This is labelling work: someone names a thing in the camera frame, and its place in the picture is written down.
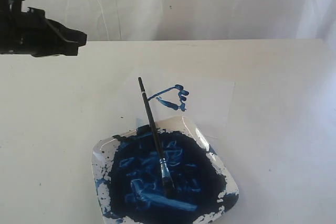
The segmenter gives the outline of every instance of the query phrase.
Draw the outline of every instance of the table surface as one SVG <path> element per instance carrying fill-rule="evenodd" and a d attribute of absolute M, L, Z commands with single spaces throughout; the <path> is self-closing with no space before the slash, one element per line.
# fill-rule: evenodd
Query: table surface
<path fill-rule="evenodd" d="M 113 89 L 141 66 L 235 83 L 211 144 L 240 198 L 217 223 L 336 218 L 336 56 L 322 41 L 119 41 L 0 57 L 1 223 L 103 223 L 91 151 L 115 133 Z"/>

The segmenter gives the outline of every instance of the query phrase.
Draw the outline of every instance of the blue paint smear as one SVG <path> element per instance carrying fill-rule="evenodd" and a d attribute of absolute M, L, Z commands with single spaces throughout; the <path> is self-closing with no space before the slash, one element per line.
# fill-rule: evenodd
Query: blue paint smear
<path fill-rule="evenodd" d="M 216 173 L 206 151 L 181 132 L 160 134 L 176 197 L 164 197 L 160 179 L 159 157 L 148 125 L 138 129 L 137 136 L 121 138 L 114 156 L 111 181 L 107 184 L 111 212 L 107 218 L 129 216 L 145 224 L 186 224 L 199 216 L 225 211 L 238 200 L 238 195 L 226 195 L 217 202 L 218 194 L 226 188 L 225 176 Z"/>
<path fill-rule="evenodd" d="M 160 95 L 162 95 L 164 93 L 167 93 L 167 92 L 169 92 L 173 89 L 179 90 L 179 93 L 177 95 L 178 95 L 178 98 L 180 99 L 180 102 L 181 102 L 180 105 L 177 105 L 177 104 L 169 102 L 169 101 L 165 101 L 160 97 Z M 152 95 L 151 97 L 148 98 L 148 101 L 150 101 L 153 98 L 156 98 L 162 105 L 164 105 L 168 108 L 171 108 L 173 110 L 180 109 L 181 111 L 185 111 L 186 108 L 185 108 L 185 103 L 184 102 L 187 100 L 187 98 L 186 98 L 187 95 L 189 95 L 189 92 L 184 90 L 184 87 L 182 85 L 176 84 L 173 87 L 170 87 L 168 89 L 165 89 L 165 90 L 163 90 L 159 93 L 156 93 L 156 94 Z"/>

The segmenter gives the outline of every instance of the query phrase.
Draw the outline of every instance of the white wall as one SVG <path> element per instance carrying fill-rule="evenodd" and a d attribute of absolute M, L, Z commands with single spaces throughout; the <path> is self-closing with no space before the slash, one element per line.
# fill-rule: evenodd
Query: white wall
<path fill-rule="evenodd" d="M 90 40 L 321 37 L 336 49 L 336 0 L 27 0 Z"/>

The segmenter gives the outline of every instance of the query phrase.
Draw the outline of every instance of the white plate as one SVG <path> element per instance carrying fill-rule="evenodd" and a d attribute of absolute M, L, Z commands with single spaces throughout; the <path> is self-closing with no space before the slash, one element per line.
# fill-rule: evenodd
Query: white plate
<path fill-rule="evenodd" d="M 105 224 L 206 224 L 230 210 L 238 187 L 197 126 L 184 116 L 156 126 L 178 196 L 165 199 L 160 189 L 148 125 L 102 140 L 93 148 L 92 171 Z"/>

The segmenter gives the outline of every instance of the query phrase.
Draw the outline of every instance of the black paintbrush handle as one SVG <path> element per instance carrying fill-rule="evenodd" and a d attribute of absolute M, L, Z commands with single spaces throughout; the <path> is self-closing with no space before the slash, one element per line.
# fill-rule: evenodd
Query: black paintbrush handle
<path fill-rule="evenodd" d="M 153 114 L 152 114 L 152 111 L 151 111 L 151 107 L 149 106 L 146 91 L 145 91 L 145 88 L 143 86 L 141 77 L 139 77 L 138 80 L 139 80 L 140 90 L 141 90 L 141 93 L 142 93 L 143 102 L 144 102 L 145 108 L 146 108 L 147 117 L 148 117 L 148 120 L 149 120 L 149 126 L 151 127 L 152 134 L 153 134 L 153 137 L 154 137 L 154 143 L 155 143 L 156 151 L 158 152 L 159 158 L 162 159 L 162 158 L 164 158 L 162 145 L 161 145 L 161 141 L 159 139 L 158 131 L 157 131 L 156 126 L 155 126 L 155 122 L 154 122 Z"/>

